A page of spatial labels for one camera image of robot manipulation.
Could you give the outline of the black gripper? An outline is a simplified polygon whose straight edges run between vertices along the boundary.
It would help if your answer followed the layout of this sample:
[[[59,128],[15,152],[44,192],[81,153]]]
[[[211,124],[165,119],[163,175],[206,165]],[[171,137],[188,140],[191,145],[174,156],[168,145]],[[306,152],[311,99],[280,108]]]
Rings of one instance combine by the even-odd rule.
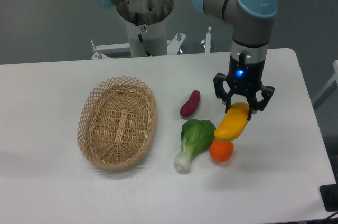
[[[262,73],[265,60],[259,63],[243,64],[230,57],[228,75],[217,73],[213,78],[215,95],[222,100],[225,105],[225,113],[231,107],[231,97],[233,94],[246,96],[249,112],[247,121],[251,121],[252,115],[257,111],[263,111],[272,98],[275,88],[262,85]],[[226,92],[224,82],[230,90]],[[262,100],[257,100],[257,92],[261,91]]]

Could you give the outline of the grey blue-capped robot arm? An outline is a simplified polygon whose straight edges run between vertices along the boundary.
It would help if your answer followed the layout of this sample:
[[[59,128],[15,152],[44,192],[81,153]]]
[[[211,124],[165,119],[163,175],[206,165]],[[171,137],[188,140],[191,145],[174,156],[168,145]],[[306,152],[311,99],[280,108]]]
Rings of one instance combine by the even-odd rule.
[[[134,57],[166,55],[165,21],[174,0],[96,0],[101,6],[115,7],[131,28],[130,51]],[[274,88],[262,84],[261,77],[270,41],[278,0],[192,0],[194,7],[233,27],[227,74],[213,80],[215,95],[230,109],[233,95],[244,96],[249,113],[262,111]]]

